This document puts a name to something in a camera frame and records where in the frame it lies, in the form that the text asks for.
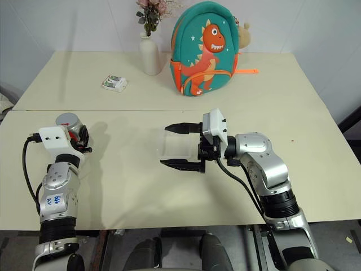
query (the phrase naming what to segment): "dinosaur backpack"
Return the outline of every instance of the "dinosaur backpack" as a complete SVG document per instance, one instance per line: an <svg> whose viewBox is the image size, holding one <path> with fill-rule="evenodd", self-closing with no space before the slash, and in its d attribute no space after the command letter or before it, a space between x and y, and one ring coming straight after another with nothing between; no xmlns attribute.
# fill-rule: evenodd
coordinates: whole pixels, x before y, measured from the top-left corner
<svg viewBox="0 0 361 271"><path fill-rule="evenodd" d="M170 69L183 95L196 96L219 89L235 73L239 32L225 7L201 2L188 8L175 24Z"/></svg>

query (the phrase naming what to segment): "orange dinosaur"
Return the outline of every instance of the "orange dinosaur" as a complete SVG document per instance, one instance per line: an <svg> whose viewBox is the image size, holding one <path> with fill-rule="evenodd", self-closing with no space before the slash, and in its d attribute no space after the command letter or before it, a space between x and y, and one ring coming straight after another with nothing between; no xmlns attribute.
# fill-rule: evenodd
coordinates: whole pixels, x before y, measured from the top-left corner
<svg viewBox="0 0 361 271"><path fill-rule="evenodd" d="M180 65L181 73L186 76L191 76L199 72L214 71L216 64L219 63L219 59L214 56L213 53L223 51L225 40L218 26L212 24L210 20L207 20L206 28L202 27L202 37L200 38L200 41L203 41L203 44L199 44L199 49L202 51L202 54L197 56L199 60L195 60L195 65L193 63L191 63L190 67L183 64ZM199 85L202 82L205 82L204 89L210 90L213 76L214 75L201 75L193 78L191 80L192 95L202 94L202 89L199 88Z"/></svg>

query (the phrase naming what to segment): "white wall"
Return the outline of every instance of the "white wall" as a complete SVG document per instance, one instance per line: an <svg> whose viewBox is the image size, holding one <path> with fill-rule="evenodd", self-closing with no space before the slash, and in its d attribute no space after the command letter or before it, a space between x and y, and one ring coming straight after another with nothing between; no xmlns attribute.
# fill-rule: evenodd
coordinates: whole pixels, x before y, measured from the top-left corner
<svg viewBox="0 0 361 271"><path fill-rule="evenodd" d="M218 2L250 22L245 51L295 54L337 122L361 104L360 0ZM137 50L136 11L135 0L0 0L1 87L20 96L55 50ZM153 35L163 51L175 22Z"/></svg>

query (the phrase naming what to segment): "vase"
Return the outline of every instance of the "vase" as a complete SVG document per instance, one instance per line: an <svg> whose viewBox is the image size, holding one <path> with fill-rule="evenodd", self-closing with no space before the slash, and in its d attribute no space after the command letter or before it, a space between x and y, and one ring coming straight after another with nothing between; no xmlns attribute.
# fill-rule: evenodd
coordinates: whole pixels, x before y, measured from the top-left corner
<svg viewBox="0 0 361 271"><path fill-rule="evenodd" d="M157 75L161 71L157 44L145 33L140 34L139 51L142 57L143 70L148 75Z"/></svg>

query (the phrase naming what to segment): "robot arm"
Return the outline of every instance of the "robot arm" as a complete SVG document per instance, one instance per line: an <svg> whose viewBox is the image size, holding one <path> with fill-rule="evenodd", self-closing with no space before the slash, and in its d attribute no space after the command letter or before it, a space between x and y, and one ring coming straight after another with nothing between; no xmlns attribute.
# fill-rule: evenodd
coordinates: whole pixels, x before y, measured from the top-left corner
<svg viewBox="0 0 361 271"><path fill-rule="evenodd" d="M270 228L267 237L278 268L287 268L300 259L318 259L312 232L292 191L287 166L273 152L271 141L261 133L237 134L231 141L235 147L227 158L239 160L247 170Z"/></svg>
<svg viewBox="0 0 361 271"><path fill-rule="evenodd" d="M169 167L204 173L205 161L219 158L227 159L227 165L243 166L257 194L254 196L259 198L259 208L269 228L270 252L278 269L289 269L293 263L302 259L318 259L317 247L306 217L291 189L288 168L273 152L271 141L265 135L248 133L228 136L226 119L219 109L204 114L202 123L173 124L165 130L182 134L200 133L200 162L184 159L161 161Z"/></svg>
<svg viewBox="0 0 361 271"><path fill-rule="evenodd" d="M56 119L58 126L41 128L37 142L43 142L54 163L48 165L42 181L40 200L39 245L32 270L84 270L83 259L75 254L79 248L76 238L77 191L80 186L79 168L89 135L85 125L72 113Z"/></svg>

